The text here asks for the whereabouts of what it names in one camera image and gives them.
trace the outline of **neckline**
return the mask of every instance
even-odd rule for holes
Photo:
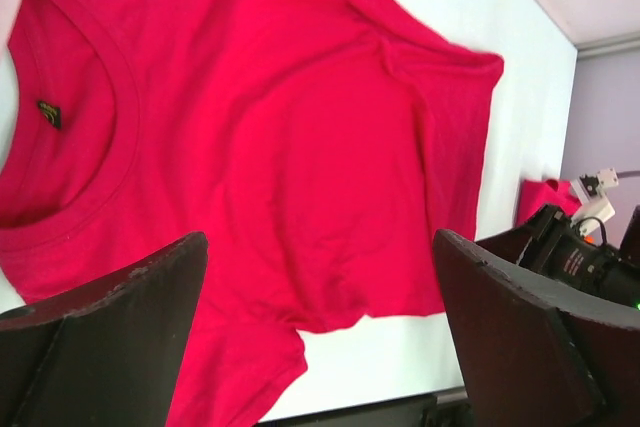
[[[113,138],[94,178],[63,210],[32,224],[0,228],[2,254],[44,247],[67,239],[72,231],[80,229],[116,194],[127,177],[138,144],[140,101],[131,68],[115,40],[77,0],[49,1],[82,33],[104,66],[115,100]],[[19,96],[24,82],[18,76]],[[28,124],[31,116],[37,114],[27,107],[20,100],[14,139],[1,177],[20,179],[28,168],[37,140],[35,129]]]

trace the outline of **white table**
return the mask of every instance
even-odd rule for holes
[[[477,236],[508,229],[520,179],[560,173],[575,48],[534,0],[398,1],[450,40],[505,57],[492,105]],[[10,81],[8,64],[0,65],[0,135],[5,138],[3,119],[12,118]],[[1,280],[0,311],[20,304]],[[265,420],[462,385],[444,314],[365,318],[351,329],[302,336],[309,371]]]

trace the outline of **red cloth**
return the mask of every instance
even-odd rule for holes
[[[430,241],[474,236],[496,55],[393,0],[24,0],[10,49],[0,265],[27,301],[208,236],[170,426],[258,421],[296,329],[443,310]]]
[[[523,180],[520,185],[520,201],[516,225],[524,224],[546,204],[553,204],[573,215],[580,208],[580,200],[571,193],[571,183],[566,180]]]

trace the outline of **gray wall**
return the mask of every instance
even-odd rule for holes
[[[640,51],[578,61],[567,130],[562,178],[613,167],[640,169]],[[616,215],[606,223],[609,242],[619,245],[636,205],[640,179],[610,191]]]

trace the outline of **cable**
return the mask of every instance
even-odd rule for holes
[[[632,177],[640,177],[640,170],[627,170],[625,172],[618,172],[618,179],[630,179]]]
[[[607,245],[607,229],[604,226],[604,222],[598,217],[585,217],[584,219],[580,219],[578,222],[576,222],[575,228],[578,232],[578,235],[580,234],[580,226],[587,220],[595,220],[596,222],[598,222],[598,225],[600,226],[600,235],[602,236],[602,245]]]

